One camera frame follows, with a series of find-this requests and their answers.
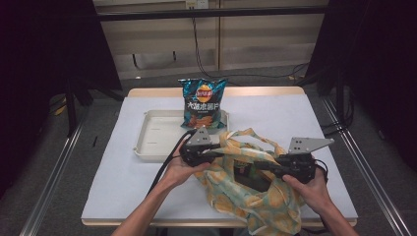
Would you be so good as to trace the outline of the white plastic tray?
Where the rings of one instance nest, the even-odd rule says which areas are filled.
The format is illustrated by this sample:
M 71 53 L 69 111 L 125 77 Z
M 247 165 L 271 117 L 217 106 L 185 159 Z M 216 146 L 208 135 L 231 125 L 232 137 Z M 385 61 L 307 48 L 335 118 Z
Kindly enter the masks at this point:
M 188 131 L 183 121 L 182 110 L 147 111 L 134 147 L 136 156 L 144 162 L 162 163 Z

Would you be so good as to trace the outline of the yellow object on floor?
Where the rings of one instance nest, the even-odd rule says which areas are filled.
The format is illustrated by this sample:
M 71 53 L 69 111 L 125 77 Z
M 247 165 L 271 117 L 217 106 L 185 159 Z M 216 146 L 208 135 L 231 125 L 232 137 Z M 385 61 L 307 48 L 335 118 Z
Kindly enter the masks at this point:
M 62 114 L 64 112 L 64 110 L 66 109 L 67 106 L 67 98 L 64 97 L 59 105 L 58 108 L 56 108 L 52 113 L 55 116 L 58 116 L 60 114 Z

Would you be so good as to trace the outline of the person's right hand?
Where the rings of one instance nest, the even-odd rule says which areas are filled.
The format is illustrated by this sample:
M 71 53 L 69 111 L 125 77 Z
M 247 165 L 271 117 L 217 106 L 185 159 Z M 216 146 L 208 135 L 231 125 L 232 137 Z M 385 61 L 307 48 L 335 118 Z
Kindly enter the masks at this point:
M 307 184 L 299 182 L 295 177 L 284 175 L 283 181 L 297 191 L 305 203 L 318 215 L 324 215 L 332 205 L 325 181 L 324 171 L 316 169 L 315 178 Z

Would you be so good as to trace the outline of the black curtain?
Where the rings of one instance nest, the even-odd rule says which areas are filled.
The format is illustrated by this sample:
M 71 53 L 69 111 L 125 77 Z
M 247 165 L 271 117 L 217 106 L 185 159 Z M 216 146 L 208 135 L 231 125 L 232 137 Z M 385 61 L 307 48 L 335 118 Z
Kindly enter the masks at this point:
M 417 0 L 328 0 L 306 78 L 349 86 L 417 171 Z
M 121 84 L 92 0 L 0 0 L 0 198 L 18 177 L 52 96 Z

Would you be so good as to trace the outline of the white wall socket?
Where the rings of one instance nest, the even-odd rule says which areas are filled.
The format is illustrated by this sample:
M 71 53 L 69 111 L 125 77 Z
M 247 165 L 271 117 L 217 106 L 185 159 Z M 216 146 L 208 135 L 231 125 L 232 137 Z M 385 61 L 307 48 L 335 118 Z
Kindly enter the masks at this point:
M 209 0 L 186 0 L 186 8 L 192 9 L 207 9 L 209 7 Z

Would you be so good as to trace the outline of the black horizontal bar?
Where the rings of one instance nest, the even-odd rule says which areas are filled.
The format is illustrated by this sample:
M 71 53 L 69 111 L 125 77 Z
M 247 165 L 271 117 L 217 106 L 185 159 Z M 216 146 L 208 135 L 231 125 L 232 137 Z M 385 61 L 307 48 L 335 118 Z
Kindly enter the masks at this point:
M 324 14 L 329 10 L 327 6 L 297 6 L 271 8 L 230 8 L 230 9 L 197 9 L 197 10 L 169 10 L 152 12 L 103 13 L 96 18 L 101 22 L 112 21 L 141 21 L 166 20 L 186 18 L 216 18 L 216 17 L 246 17 L 273 15 L 307 15 Z

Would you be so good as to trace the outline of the person's left hand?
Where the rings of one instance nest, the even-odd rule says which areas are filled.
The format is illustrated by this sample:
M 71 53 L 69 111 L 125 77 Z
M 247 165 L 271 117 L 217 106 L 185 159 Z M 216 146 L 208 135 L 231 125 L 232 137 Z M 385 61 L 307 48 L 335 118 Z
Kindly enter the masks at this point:
M 160 184 L 167 189 L 173 189 L 183 184 L 191 175 L 202 172 L 209 167 L 208 162 L 194 167 L 189 166 L 182 160 L 179 154 L 179 148 L 177 148 L 173 153 L 174 157 L 168 163 L 165 173 L 160 180 Z

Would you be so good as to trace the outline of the blue potato chips bag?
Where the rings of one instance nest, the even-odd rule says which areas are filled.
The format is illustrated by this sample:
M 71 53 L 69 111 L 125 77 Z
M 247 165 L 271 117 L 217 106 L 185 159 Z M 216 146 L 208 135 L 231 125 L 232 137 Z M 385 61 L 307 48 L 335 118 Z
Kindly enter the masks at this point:
M 227 79 L 183 79 L 179 83 L 184 98 L 183 127 L 220 129 L 225 126 L 221 121 L 220 104 Z

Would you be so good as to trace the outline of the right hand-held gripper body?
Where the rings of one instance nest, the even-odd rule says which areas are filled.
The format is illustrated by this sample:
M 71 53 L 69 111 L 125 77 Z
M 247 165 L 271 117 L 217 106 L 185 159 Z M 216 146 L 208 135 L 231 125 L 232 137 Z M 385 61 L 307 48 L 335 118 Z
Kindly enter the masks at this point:
M 328 181 L 327 165 L 312 156 L 312 152 L 330 146 L 334 139 L 300 138 L 293 137 L 287 154 L 281 154 L 276 162 L 279 163 L 285 174 L 295 177 L 301 183 L 309 183 L 315 178 L 316 169 L 320 168 L 325 173 L 325 181 Z

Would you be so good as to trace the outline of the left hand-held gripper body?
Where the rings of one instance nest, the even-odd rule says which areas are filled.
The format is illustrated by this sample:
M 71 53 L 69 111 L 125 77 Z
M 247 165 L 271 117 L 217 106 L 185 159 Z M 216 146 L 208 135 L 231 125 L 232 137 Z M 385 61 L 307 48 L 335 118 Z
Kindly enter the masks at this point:
M 205 127 L 194 130 L 193 134 L 186 139 L 180 147 L 180 156 L 189 166 L 198 166 L 208 162 L 212 157 L 209 151 L 212 147 L 212 141 L 209 132 Z

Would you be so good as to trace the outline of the aluminium floor rail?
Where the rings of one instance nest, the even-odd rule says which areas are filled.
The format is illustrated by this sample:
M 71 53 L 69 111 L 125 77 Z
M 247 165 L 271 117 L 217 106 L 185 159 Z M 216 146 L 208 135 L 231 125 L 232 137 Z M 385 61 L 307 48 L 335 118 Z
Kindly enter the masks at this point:
M 396 236 L 412 236 L 406 222 L 400 214 L 400 211 L 394 205 L 393 201 L 388 196 L 386 190 L 381 185 L 379 179 L 375 175 L 373 169 L 368 163 L 362 150 L 357 145 L 353 136 L 347 128 L 341 125 L 341 120 L 336 115 L 336 108 L 329 98 L 323 98 L 323 104 L 326 108 L 329 117 L 335 123 L 336 131 L 343 139 L 344 144 L 353 157 L 354 162 L 362 173 L 365 182 L 370 188 L 374 198 L 376 199 L 380 209 L 386 217 L 390 227 Z
M 66 143 L 63 146 L 60 155 L 57 158 L 54 168 L 52 169 L 52 172 L 49 175 L 49 178 L 41 192 L 41 195 L 39 196 L 36 204 L 30 212 L 30 216 L 26 220 L 26 223 L 19 236 L 36 236 L 40 228 L 40 225 L 43 221 L 43 218 L 47 213 L 54 193 L 60 183 L 60 179 L 62 178 L 67 163 L 71 158 L 72 152 L 78 142 L 83 127 L 85 126 L 88 115 L 89 109 L 83 109 L 80 115 L 79 123 L 76 125 L 76 128 L 72 135 L 66 140 Z

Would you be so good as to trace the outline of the lemon print fabric bag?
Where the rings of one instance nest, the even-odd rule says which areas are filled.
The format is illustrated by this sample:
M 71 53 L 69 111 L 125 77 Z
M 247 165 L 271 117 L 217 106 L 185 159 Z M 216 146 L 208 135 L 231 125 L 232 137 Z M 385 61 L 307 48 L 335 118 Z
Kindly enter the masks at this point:
M 253 236 L 294 236 L 302 226 L 302 197 L 270 172 L 268 188 L 259 192 L 235 180 L 234 169 L 256 161 L 270 161 L 284 154 L 276 142 L 257 135 L 253 129 L 227 131 L 219 136 L 221 158 L 195 175 L 206 190 L 208 204 L 247 224 Z

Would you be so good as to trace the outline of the black metal stand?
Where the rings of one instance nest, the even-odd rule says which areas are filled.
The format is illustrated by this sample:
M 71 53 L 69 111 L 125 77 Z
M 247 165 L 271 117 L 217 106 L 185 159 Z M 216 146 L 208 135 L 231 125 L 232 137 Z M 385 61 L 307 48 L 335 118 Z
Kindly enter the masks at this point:
M 79 101 L 79 104 L 82 104 L 84 101 L 84 93 L 84 87 L 79 81 L 72 79 L 67 80 L 65 97 L 69 122 L 68 137 L 73 135 L 78 124 L 75 99 Z

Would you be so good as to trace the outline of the white-topped wooden table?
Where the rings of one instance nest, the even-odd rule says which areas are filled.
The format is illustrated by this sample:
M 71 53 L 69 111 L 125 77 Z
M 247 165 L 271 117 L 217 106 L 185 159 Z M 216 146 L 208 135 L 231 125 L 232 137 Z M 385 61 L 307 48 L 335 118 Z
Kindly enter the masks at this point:
M 124 99 L 119 118 L 97 169 L 81 220 L 88 226 L 120 224 L 146 196 L 158 163 L 146 163 L 134 154 L 145 113 L 181 110 L 180 88 L 133 88 Z M 320 138 L 312 105 L 297 87 L 228 87 L 221 107 L 228 113 L 230 130 L 252 128 L 288 148 L 293 137 Z M 195 177 L 175 188 L 151 223 L 154 227 L 243 227 L 245 223 L 212 209 Z

